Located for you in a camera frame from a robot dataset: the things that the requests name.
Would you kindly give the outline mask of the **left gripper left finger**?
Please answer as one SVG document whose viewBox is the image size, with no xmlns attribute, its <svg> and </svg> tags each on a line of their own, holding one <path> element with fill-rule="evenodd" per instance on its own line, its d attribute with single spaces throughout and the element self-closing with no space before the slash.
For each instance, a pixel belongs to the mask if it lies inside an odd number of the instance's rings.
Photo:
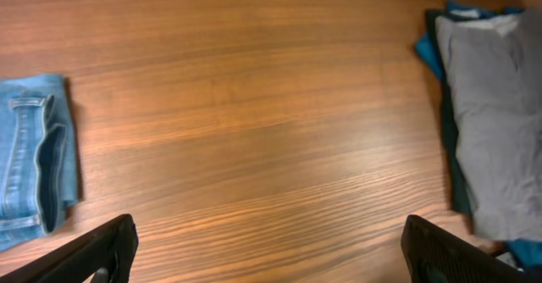
<svg viewBox="0 0 542 283">
<path fill-rule="evenodd" d="M 2 283 L 123 282 L 130 279 L 139 240 L 131 215 L 121 214 L 47 255 L 1 277 Z"/>
</svg>

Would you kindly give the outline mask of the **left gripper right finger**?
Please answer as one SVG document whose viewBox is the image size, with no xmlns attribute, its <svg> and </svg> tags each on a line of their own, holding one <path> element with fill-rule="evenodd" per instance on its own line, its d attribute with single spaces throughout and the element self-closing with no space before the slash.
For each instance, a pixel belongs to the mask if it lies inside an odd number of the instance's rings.
<svg viewBox="0 0 542 283">
<path fill-rule="evenodd" d="M 411 214 L 401 250 L 413 283 L 532 283 L 534 278 Z"/>
</svg>

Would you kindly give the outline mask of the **light blue denim jeans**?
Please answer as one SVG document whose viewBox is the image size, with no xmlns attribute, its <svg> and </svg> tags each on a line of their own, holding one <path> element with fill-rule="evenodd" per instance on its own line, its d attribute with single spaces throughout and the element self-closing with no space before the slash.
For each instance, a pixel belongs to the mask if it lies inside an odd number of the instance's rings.
<svg viewBox="0 0 542 283">
<path fill-rule="evenodd" d="M 1 83 L 1 248 L 52 234 L 79 201 L 74 124 L 64 78 Z"/>
</svg>

